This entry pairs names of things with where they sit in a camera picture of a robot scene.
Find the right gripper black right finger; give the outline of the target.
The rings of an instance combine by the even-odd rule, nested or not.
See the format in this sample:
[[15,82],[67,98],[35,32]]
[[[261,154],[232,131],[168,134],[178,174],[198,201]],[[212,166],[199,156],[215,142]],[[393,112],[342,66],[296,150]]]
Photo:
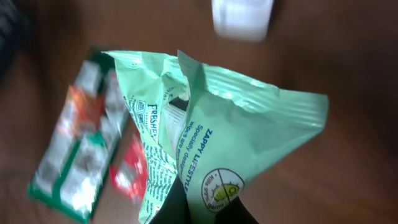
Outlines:
[[258,221],[236,197],[216,215],[215,224],[258,224]]

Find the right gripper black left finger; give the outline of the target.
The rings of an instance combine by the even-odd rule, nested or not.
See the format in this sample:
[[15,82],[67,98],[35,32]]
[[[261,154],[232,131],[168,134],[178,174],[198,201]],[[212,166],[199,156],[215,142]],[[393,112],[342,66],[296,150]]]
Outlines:
[[187,197],[179,177],[174,180],[163,206],[150,224],[190,224]]

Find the red chips bag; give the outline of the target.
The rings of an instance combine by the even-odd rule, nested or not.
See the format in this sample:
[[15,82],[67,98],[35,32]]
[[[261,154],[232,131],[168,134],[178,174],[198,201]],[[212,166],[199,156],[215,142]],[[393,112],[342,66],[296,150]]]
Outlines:
[[148,168],[144,146],[138,131],[132,135],[119,167],[109,167],[109,175],[115,189],[133,203],[142,201],[146,191]]

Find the light blue snack packet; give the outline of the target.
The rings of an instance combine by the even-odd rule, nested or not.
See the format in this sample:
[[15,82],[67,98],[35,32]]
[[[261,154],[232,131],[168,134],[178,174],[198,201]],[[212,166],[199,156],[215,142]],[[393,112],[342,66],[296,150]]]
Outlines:
[[183,52],[111,51],[146,154],[142,223],[168,210],[171,181],[191,223],[215,223],[261,173],[323,131],[326,95],[284,90]]

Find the green snack bag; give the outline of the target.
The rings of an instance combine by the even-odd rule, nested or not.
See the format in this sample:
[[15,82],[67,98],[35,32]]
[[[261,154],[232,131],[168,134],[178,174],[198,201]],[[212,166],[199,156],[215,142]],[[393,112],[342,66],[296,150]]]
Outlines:
[[27,193],[80,223],[89,223],[129,112],[116,77],[114,59],[100,49],[90,50],[71,85],[92,96],[104,96],[99,128],[71,136],[60,132],[56,123]]

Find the orange snack box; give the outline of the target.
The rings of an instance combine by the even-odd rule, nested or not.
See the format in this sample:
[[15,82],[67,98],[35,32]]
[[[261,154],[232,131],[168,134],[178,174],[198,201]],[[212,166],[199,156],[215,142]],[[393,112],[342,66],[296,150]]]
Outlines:
[[63,134],[81,136],[95,132],[104,112],[104,96],[92,96],[74,85],[68,87],[65,104],[57,122]]

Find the white barcode scanner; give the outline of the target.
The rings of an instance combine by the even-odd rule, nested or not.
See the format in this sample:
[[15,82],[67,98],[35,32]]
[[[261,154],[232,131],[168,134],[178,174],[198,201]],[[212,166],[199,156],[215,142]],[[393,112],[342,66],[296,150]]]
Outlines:
[[229,39],[260,42],[266,38],[274,0],[212,0],[215,32]]

